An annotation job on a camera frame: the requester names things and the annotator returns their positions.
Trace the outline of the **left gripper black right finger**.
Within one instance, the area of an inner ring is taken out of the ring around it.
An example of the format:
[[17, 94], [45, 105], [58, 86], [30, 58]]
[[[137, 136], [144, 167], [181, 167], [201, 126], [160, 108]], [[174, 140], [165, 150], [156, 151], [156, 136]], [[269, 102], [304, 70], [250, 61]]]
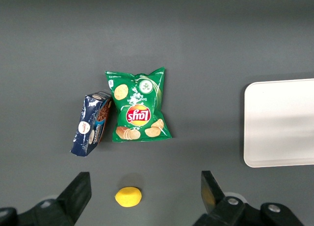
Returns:
[[211, 171], [201, 172], [201, 196], [206, 214], [195, 226], [302, 226], [286, 206], [266, 202], [256, 209], [235, 196], [226, 196]]

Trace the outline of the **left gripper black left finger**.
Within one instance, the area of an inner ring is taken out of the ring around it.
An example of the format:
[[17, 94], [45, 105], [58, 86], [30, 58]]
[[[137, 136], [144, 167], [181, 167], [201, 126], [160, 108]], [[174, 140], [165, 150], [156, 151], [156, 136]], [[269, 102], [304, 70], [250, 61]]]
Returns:
[[89, 172], [79, 173], [56, 199], [39, 202], [18, 214], [13, 207], [0, 209], [2, 226], [73, 226], [91, 199]]

